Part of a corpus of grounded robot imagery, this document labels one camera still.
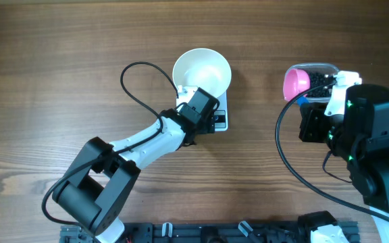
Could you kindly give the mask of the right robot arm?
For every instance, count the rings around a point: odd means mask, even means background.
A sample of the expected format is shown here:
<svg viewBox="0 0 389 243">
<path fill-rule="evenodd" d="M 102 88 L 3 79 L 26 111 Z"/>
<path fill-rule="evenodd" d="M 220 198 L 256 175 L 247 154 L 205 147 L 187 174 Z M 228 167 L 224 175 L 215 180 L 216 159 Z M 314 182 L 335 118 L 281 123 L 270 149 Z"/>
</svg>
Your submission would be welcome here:
<svg viewBox="0 0 389 243">
<path fill-rule="evenodd" d="M 303 103 L 299 138 L 326 143 L 332 155 L 346 161 L 363 202 L 389 217 L 389 89 L 352 86 L 341 104 L 344 114 L 329 117 L 325 103 Z"/>
</svg>

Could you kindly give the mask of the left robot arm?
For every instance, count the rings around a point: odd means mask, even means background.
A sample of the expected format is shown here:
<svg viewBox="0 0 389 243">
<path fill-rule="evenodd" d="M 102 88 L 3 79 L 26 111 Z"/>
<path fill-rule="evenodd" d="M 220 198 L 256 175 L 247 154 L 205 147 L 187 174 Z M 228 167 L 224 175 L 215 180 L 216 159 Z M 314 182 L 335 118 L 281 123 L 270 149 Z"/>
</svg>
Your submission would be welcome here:
<svg viewBox="0 0 389 243">
<path fill-rule="evenodd" d="M 123 140 L 89 140 L 50 196 L 96 242 L 117 242 L 125 230 L 118 215 L 142 169 L 194 143 L 212 128 L 219 101 L 202 88 L 191 100 L 164 110 L 145 130 Z"/>
</svg>

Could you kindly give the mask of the pink scoop with blue handle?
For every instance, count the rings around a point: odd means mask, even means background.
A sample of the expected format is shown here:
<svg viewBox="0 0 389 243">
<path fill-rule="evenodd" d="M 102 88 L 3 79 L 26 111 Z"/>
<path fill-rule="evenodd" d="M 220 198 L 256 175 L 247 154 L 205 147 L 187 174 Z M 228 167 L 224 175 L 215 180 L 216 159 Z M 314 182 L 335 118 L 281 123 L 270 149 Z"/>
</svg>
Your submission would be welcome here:
<svg viewBox="0 0 389 243">
<path fill-rule="evenodd" d="M 302 69 L 291 68 L 284 77 L 283 95 L 285 101 L 290 101 L 299 93 L 309 90 L 311 81 L 309 74 Z"/>
</svg>

